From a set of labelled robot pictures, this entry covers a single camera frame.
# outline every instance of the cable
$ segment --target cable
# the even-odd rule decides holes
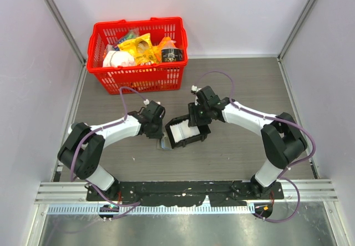
[[[97,187],[96,185],[92,184],[91,182],[87,181],[89,184],[92,185],[92,187],[95,189],[95,191],[97,191],[97,193],[102,197],[103,200],[105,200],[106,202],[109,202],[110,204],[113,204],[114,206],[118,206],[118,207],[130,207],[130,206],[138,206],[140,204],[140,202],[135,202],[132,204],[118,204],[115,203],[113,201],[111,201],[109,198],[107,198],[102,191],[99,189],[99,187]]]
[[[235,108],[237,108],[237,109],[239,109],[239,110],[242,110],[242,111],[244,111],[244,112],[246,112],[246,113],[248,113],[248,114],[251,114],[251,115],[253,115],[253,116],[257,116],[257,117],[260,117],[260,118],[265,118],[265,119],[267,119],[267,120],[282,122],[282,123],[284,123],[284,124],[288,124],[288,125],[290,125],[290,126],[292,126],[292,127],[295,127],[295,128],[297,128],[297,129],[299,129],[300,131],[302,131],[302,132],[309,138],[309,140],[311,141],[311,144],[312,144],[312,151],[311,151],[311,153],[310,153],[308,156],[306,156],[306,157],[304,157],[304,158],[302,158],[302,159],[300,159],[300,160],[297,160],[297,161],[295,161],[295,162],[289,164],[288,167],[286,167],[286,168],[280,173],[280,175],[278,175],[278,178],[282,177],[283,174],[285,174],[285,172],[286,172],[288,169],[290,169],[291,167],[293,167],[294,165],[296,165],[296,164],[298,164],[298,163],[301,163],[301,162],[303,162],[303,161],[309,160],[309,159],[315,154],[315,152],[316,152],[316,142],[315,142],[315,140],[313,139],[312,135],[311,135],[308,131],[306,131],[303,127],[301,127],[300,125],[298,125],[298,124],[296,124],[296,123],[294,123],[294,122],[288,121],[288,120],[279,119],[279,118],[277,118],[277,117],[264,116],[264,115],[255,113],[255,112],[253,112],[253,111],[250,111],[250,110],[248,110],[248,109],[246,109],[246,108],[244,108],[244,107],[242,107],[242,106],[236,105],[236,104],[233,102],[233,100],[232,100],[232,96],[233,96],[234,90],[235,90],[235,83],[234,83],[232,77],[230,77],[228,74],[224,73],[223,71],[218,71],[218,70],[209,71],[208,73],[203,74],[199,79],[197,79],[197,81],[195,81],[195,84],[194,84],[194,85],[197,86],[198,83],[199,83],[199,81],[200,81],[204,76],[206,76],[207,74],[210,74],[210,73],[220,73],[220,74],[223,74],[223,75],[227,76],[227,77],[230,79],[231,84],[232,84],[232,88],[231,88],[231,92],[230,92],[230,95],[229,95],[229,102],[230,102]]]
[[[74,168],[75,168],[75,164],[76,164],[76,161],[77,161],[77,158],[78,158],[78,155],[79,155],[79,150],[80,148],[82,147],[83,143],[86,141],[87,138],[89,138],[92,134],[100,131],[100,130],[104,130],[104,129],[107,129],[107,128],[111,128],[111,127],[114,127],[116,125],[119,125],[121,123],[123,123],[126,119],[127,119],[127,115],[128,115],[128,110],[127,110],[127,105],[124,101],[124,97],[123,97],[123,94],[122,94],[122,90],[123,89],[127,89],[127,90],[130,90],[136,94],[138,94],[143,100],[146,100],[145,97],[143,97],[138,91],[132,89],[132,88],[129,88],[129,87],[126,87],[126,86],[122,86],[120,88],[120,96],[121,96],[121,100],[122,100],[122,104],[123,104],[123,108],[124,108],[124,117],[123,117],[123,120],[120,120],[120,121],[117,121],[117,122],[114,122],[112,124],[109,124],[109,125],[106,125],[106,126],[103,126],[103,127],[100,127],[100,128],[97,128],[91,132],[89,132],[88,134],[86,134],[82,139],[81,141],[79,142],[78,144],[78,147],[77,149],[75,149],[75,153],[74,153],[74,156],[73,156],[73,161],[72,161],[72,165],[70,167],[70,181],[73,182],[74,181]]]
[[[218,70],[209,71],[208,73],[203,74],[199,79],[197,79],[197,81],[195,81],[195,84],[194,84],[194,85],[197,86],[198,83],[199,83],[199,81],[200,81],[204,76],[206,76],[207,74],[210,74],[210,73],[220,73],[220,74],[223,74],[223,75],[227,76],[227,77],[230,79],[231,84],[232,84],[232,88],[231,88],[230,95],[229,95],[229,102],[230,102],[235,108],[237,108],[237,109],[239,109],[239,110],[242,110],[242,111],[244,111],[244,112],[246,112],[246,113],[248,113],[248,114],[251,114],[251,115],[253,115],[253,116],[257,116],[257,117],[260,117],[260,118],[263,118],[263,119],[267,119],[267,120],[282,122],[282,123],[284,123],[284,124],[288,124],[288,125],[290,125],[290,126],[292,126],[292,127],[295,127],[295,128],[297,128],[297,129],[299,129],[300,131],[302,131],[302,132],[309,138],[309,140],[311,141],[311,144],[312,144],[312,151],[311,151],[311,153],[310,153],[308,156],[306,156],[306,157],[304,157],[304,158],[302,158],[302,159],[300,159],[300,160],[297,160],[297,161],[292,162],[291,164],[289,164],[288,167],[286,167],[286,168],[278,175],[278,177],[277,177],[277,178],[280,178],[280,179],[283,179],[283,180],[288,181],[288,182],[289,182],[290,184],[292,184],[292,185],[294,186],[294,188],[296,189],[296,192],[297,192],[297,206],[296,206],[295,211],[294,211],[294,212],[292,213],[292,215],[290,215],[288,218],[285,218],[285,219],[282,219],[282,220],[274,220],[274,219],[267,219],[267,218],[265,218],[265,221],[271,222],[271,223],[281,223],[281,222],[285,222],[285,221],[290,220],[292,217],[294,217],[294,216],[296,215],[296,213],[297,213],[297,211],[298,211],[298,209],[299,209],[299,207],[300,207],[301,197],[300,197],[300,192],[299,192],[297,186],[296,186],[292,181],[290,181],[288,178],[283,178],[282,176],[283,176],[283,174],[285,174],[286,171],[289,170],[292,166],[294,166],[294,165],[296,165],[296,164],[298,164],[298,163],[301,163],[301,162],[303,162],[303,161],[305,161],[305,160],[309,160],[309,159],[315,154],[315,152],[316,152],[316,142],[315,142],[315,140],[313,139],[313,137],[311,136],[311,134],[310,134],[308,131],[306,131],[306,130],[305,130],[303,127],[301,127],[300,125],[295,124],[294,122],[291,122],[291,121],[288,121],[288,120],[279,119],[279,118],[277,118],[277,117],[264,116],[264,115],[255,113],[255,112],[253,112],[253,111],[250,111],[250,110],[248,110],[248,109],[246,109],[246,108],[244,108],[244,107],[242,107],[242,106],[236,105],[236,104],[233,102],[233,100],[232,100],[232,96],[233,96],[234,90],[235,90],[235,83],[234,83],[232,77],[230,77],[228,74],[224,73],[223,71],[218,71]],[[255,214],[255,215],[257,215],[257,216],[258,216],[259,218],[261,218],[261,219],[264,219],[262,216],[260,216],[260,215],[258,215],[258,214]]]
[[[260,219],[263,219],[263,220],[266,221],[266,222],[270,222],[270,223],[282,223],[282,222],[289,221],[291,218],[293,218],[293,217],[296,215],[298,209],[300,208],[301,195],[300,195],[300,191],[298,190],[296,184],[294,184],[294,183],[293,183],[291,180],[289,180],[288,178],[280,177],[280,179],[281,179],[281,180],[288,181],[288,182],[289,182],[291,185],[293,185],[293,187],[295,188],[296,193],[297,193],[296,209],[295,209],[295,211],[293,211],[293,213],[292,213],[289,217],[287,217],[287,218],[285,218],[285,219],[281,219],[281,220],[268,219],[268,218],[262,217],[260,214],[257,214],[257,213],[254,214],[254,215],[256,215],[256,217],[258,217],[258,218],[260,218]]]
[[[73,181],[76,179],[76,177],[74,178],[74,168],[75,168],[75,164],[76,164],[76,161],[77,161],[77,158],[78,158],[78,155],[79,155],[79,151],[80,151],[80,149],[81,149],[83,143],[86,141],[86,139],[87,139],[88,137],[90,137],[92,134],[94,134],[94,133],[96,133],[96,132],[98,132],[98,131],[101,131],[101,130],[104,130],[104,129],[107,129],[107,128],[111,128],[111,127],[114,127],[114,126],[119,125],[119,124],[121,124],[121,123],[124,123],[125,120],[127,119],[128,111],[127,111],[127,105],[126,105],[126,103],[125,103],[125,101],[124,101],[124,97],[123,97],[123,94],[122,94],[122,90],[123,90],[123,89],[130,90],[130,91],[132,91],[132,92],[138,94],[143,100],[146,100],[146,98],[145,98],[144,96],[142,96],[138,91],[136,91],[136,90],[134,90],[134,89],[132,89],[132,88],[129,88],[129,87],[126,87],[126,86],[122,86],[122,87],[120,88],[120,90],[119,90],[119,91],[120,91],[120,96],[121,96],[122,104],[123,104],[123,107],[124,107],[124,117],[123,117],[123,120],[114,122],[114,123],[109,124],[109,125],[105,125],[105,126],[100,127],[100,128],[97,128],[97,129],[95,129],[95,130],[89,132],[88,134],[86,134],[86,135],[81,139],[81,141],[79,142],[77,148],[75,149],[75,153],[74,153],[74,156],[73,156],[72,165],[71,165],[71,167],[70,167],[70,181],[71,181],[71,182],[73,182]],[[93,188],[98,192],[98,194],[102,197],[102,199],[104,199],[105,201],[107,201],[107,202],[109,202],[109,203],[111,203],[111,204],[113,204],[113,205],[115,205],[115,206],[119,206],[119,207],[129,207],[129,206],[138,206],[138,205],[140,204],[139,202],[133,203],[133,204],[117,204],[117,203],[114,203],[113,201],[111,201],[110,199],[108,199],[108,198],[100,191],[100,189],[99,189],[96,185],[92,184],[91,182],[89,182],[89,183],[90,183],[90,184],[93,186]]]

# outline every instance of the red basket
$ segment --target red basket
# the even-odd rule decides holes
[[[163,37],[175,40],[176,47],[183,51],[184,60],[158,65],[103,68],[106,45],[114,44],[134,28],[138,28],[141,35],[150,33],[153,45],[158,45]],[[139,92],[178,90],[181,87],[182,74],[188,61],[186,49],[187,37],[180,17],[97,23],[88,46],[87,70],[94,74],[107,92],[112,95],[119,94],[121,86],[128,86]],[[131,91],[123,90],[123,93],[131,93]]]

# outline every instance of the white wall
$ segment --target white wall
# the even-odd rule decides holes
[[[49,181],[80,65],[43,0],[0,0],[0,244],[20,245]]]
[[[355,0],[318,0],[285,57],[321,176],[332,179],[355,237]]]
[[[307,0],[55,0],[81,51],[94,23],[181,16],[189,55],[278,54]]]

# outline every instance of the chip bag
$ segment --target chip bag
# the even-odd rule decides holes
[[[126,40],[119,44],[118,47],[121,51],[130,53],[135,58],[137,65],[158,63],[150,41],[150,33],[141,35],[135,39]]]

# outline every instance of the metal frame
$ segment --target metal frame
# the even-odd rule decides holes
[[[47,4],[50,12],[52,13],[54,19],[57,21],[59,27],[61,28],[62,32],[64,33],[64,36],[68,40],[70,46],[72,47],[73,51],[75,52],[77,58],[81,62],[82,65],[85,64],[85,57],[82,55],[72,33],[70,32],[67,24],[64,21],[63,16],[61,15],[57,5],[55,5],[54,0],[44,0],[45,3]]]
[[[78,82],[77,82],[77,88],[76,88],[74,96],[73,96],[73,101],[72,101],[72,104],[70,106],[69,115],[68,115],[67,121],[65,123],[65,130],[64,130],[65,132],[64,132],[64,135],[63,135],[63,138],[62,138],[62,143],[60,145],[64,144],[65,140],[68,137],[67,131],[68,131],[70,125],[75,121],[75,117],[77,115],[78,106],[79,106],[79,102],[80,102],[80,97],[82,95],[82,91],[83,91],[86,75],[87,75],[87,69],[86,69],[86,66],[83,65],[82,68],[81,68],[80,74],[79,74],[79,79],[78,79]],[[59,162],[57,160],[56,163],[55,163],[55,170],[53,172],[51,180],[53,181],[55,176],[56,176],[56,174],[57,173],[61,173],[62,170],[63,170],[63,163],[61,163],[61,162]]]
[[[298,31],[300,30],[300,28],[302,27],[303,23],[305,22],[306,18],[308,17],[308,15],[310,14],[313,6],[315,5],[315,2],[317,0],[308,0],[305,7],[303,8],[297,22],[295,23],[295,25],[293,26],[290,35],[288,36],[285,44],[282,47],[282,50],[278,56],[278,58],[280,60],[283,59],[283,57],[286,55],[290,45],[292,44],[294,38],[296,37],[296,34],[298,33]]]
[[[280,67],[281,75],[282,75],[282,78],[283,78],[283,82],[285,83],[285,87],[286,87],[286,90],[287,90],[287,93],[288,93],[288,97],[290,98],[290,102],[291,102],[293,113],[295,113],[296,121],[297,121],[298,124],[303,126],[301,117],[300,117],[300,115],[298,113],[298,110],[297,110],[297,104],[295,102],[295,98],[293,97],[293,94],[292,94],[290,80],[288,78],[287,72],[285,71],[285,65],[284,65],[284,63],[283,63],[283,61],[281,59],[277,59],[277,62],[278,62],[278,66]],[[310,140],[308,139],[308,137],[305,137],[305,139],[306,139],[308,145],[312,145]],[[306,149],[306,154],[309,155],[310,153],[311,153],[311,149],[308,147]],[[318,178],[317,166],[316,166],[315,163],[313,163],[313,169],[315,170],[315,178]]]
[[[65,37],[67,38],[70,46],[72,47],[73,51],[75,52],[77,58],[82,63],[82,71],[80,72],[80,77],[78,80],[78,86],[75,91],[75,95],[73,98],[73,103],[70,108],[68,120],[66,123],[65,129],[69,127],[69,125],[74,121],[75,115],[77,112],[79,99],[81,96],[85,75],[86,75],[86,68],[85,68],[85,57],[82,55],[78,45],[75,42],[68,26],[66,25],[58,7],[55,5],[53,0],[45,0],[48,8],[53,14],[53,17],[57,21],[58,25],[60,26],[61,30],[63,31]],[[287,73],[284,69],[284,64],[282,59],[286,55],[290,45],[292,44],[296,34],[302,27],[303,23],[305,22],[307,16],[311,12],[316,0],[308,0],[305,7],[303,8],[296,24],[294,25],[291,34],[289,35],[288,39],[286,40],[280,54],[278,55],[278,63],[281,69],[281,73],[283,79],[285,81],[286,89],[288,95],[290,97],[291,105],[296,115],[296,120],[298,123],[301,124],[301,119],[297,111],[297,106],[295,100],[293,98],[290,82],[288,81]],[[235,57],[255,57],[254,55],[237,55]],[[265,55],[265,57],[275,57],[274,55]],[[232,58],[230,56],[221,56],[221,57],[212,57],[212,58]],[[56,172],[61,171],[63,164],[57,162],[57,169]],[[296,180],[294,181],[297,187],[300,189],[301,194],[301,201],[304,202],[312,202],[312,201],[324,201],[324,207],[327,211],[328,219],[331,223],[331,227],[334,232],[334,236],[336,238],[336,242],[338,245],[350,245],[349,238],[346,236],[346,232],[344,231],[343,222],[341,220],[341,215],[338,211],[338,200],[335,194],[334,188],[331,184],[330,180]],[[288,182],[281,181],[282,188],[284,190],[285,199],[284,200],[276,200],[275,202],[282,203],[282,202],[295,202],[296,201],[296,192]],[[28,238],[25,241],[24,245],[27,246],[35,246],[38,245],[44,224],[45,219],[48,214],[59,212],[63,210],[63,208],[93,208],[92,212],[87,213],[97,213],[97,207],[99,204],[98,202],[87,202],[85,200],[87,190],[84,188],[85,183],[78,182],[78,183],[59,183],[59,182],[48,182],[42,183],[40,185],[37,197],[35,199],[34,205],[34,217],[31,225],[31,231],[28,234]],[[248,201],[249,204],[252,204],[256,201]],[[233,212],[228,213],[250,213],[252,207],[247,208],[237,208]],[[168,212],[168,213],[186,213],[185,212]]]
[[[280,180],[285,195],[283,200],[275,200],[277,203],[295,202],[297,195],[294,187],[287,181]],[[294,180],[297,188],[300,190],[301,201],[319,202],[324,201],[324,205],[330,207],[337,203],[338,199],[330,180]],[[44,222],[47,215],[50,214],[97,214],[99,208],[107,202],[88,202],[86,201],[87,189],[85,182],[42,182],[38,189],[35,199],[37,212],[34,217],[32,231],[28,238],[27,246],[38,245],[40,235],[44,228]],[[178,207],[141,207],[137,210],[137,215],[150,214],[249,214],[254,209],[254,202],[270,202],[270,200],[248,200],[247,206],[241,207],[210,207],[209,200],[199,207],[178,208]],[[337,210],[329,211],[333,217],[329,217],[331,226],[337,242],[345,242],[346,237],[343,225],[341,223]]]
[[[338,245],[353,245],[350,238],[346,234],[345,225],[341,220],[338,211],[339,202],[324,202],[324,207],[327,212],[327,217],[331,224],[335,240]]]
[[[285,199],[275,202],[296,202],[294,187],[287,181],[280,180]],[[303,202],[338,201],[330,180],[294,180]],[[90,204],[86,201],[85,182],[42,182],[39,186],[35,204]],[[249,203],[270,202],[270,200],[247,200]]]

